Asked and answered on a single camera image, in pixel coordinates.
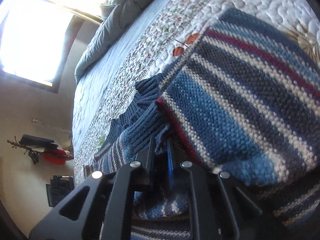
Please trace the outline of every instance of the bright window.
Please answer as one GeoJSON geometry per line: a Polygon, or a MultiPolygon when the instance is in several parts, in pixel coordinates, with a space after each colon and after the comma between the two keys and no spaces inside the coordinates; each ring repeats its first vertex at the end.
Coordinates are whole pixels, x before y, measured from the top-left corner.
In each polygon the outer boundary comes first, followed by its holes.
{"type": "Polygon", "coordinates": [[[17,0],[1,39],[3,70],[52,86],[73,14],[41,0],[17,0]]]}

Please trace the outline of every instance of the striped knit blanket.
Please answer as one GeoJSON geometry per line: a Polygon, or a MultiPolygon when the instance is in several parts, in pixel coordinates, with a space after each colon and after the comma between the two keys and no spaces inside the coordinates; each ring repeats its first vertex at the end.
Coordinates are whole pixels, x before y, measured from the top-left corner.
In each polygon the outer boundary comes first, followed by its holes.
{"type": "Polygon", "coordinates": [[[154,136],[156,187],[135,194],[132,239],[189,239],[188,196],[166,183],[162,142],[172,130],[177,150],[207,170],[229,171],[297,230],[320,200],[319,76],[283,33],[229,9],[162,74],[136,84],[85,175],[116,171],[154,136]]]}

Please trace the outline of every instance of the white quilted bedspread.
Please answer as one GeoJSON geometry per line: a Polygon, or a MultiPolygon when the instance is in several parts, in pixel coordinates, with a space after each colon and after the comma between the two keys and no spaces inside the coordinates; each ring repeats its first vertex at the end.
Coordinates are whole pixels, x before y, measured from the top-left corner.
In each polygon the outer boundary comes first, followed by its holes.
{"type": "MultiPolygon", "coordinates": [[[[133,45],[109,82],[85,136],[79,141],[77,134],[73,134],[77,184],[84,179],[83,165],[92,162],[99,144],[108,134],[111,120],[131,103],[135,82],[161,72],[175,59],[172,52],[181,46],[178,41],[186,41],[190,34],[198,32],[207,21],[217,20],[230,7],[288,33],[320,65],[320,23],[306,0],[170,0],[133,45]]],[[[75,104],[81,104],[81,98],[75,100],[75,104]]],[[[77,109],[86,111],[86,106],[77,109]]]]}

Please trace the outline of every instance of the blue blanket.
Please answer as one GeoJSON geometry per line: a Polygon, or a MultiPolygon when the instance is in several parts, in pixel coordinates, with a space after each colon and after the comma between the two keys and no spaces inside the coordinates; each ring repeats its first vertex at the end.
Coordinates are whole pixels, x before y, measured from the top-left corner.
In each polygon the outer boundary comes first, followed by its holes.
{"type": "Polygon", "coordinates": [[[132,238],[188,239],[188,196],[166,183],[162,143],[171,130],[175,150],[209,171],[229,171],[296,230],[320,199],[319,79],[287,36],[229,9],[164,73],[136,84],[85,175],[117,171],[154,136],[156,186],[135,194],[132,238]]]}

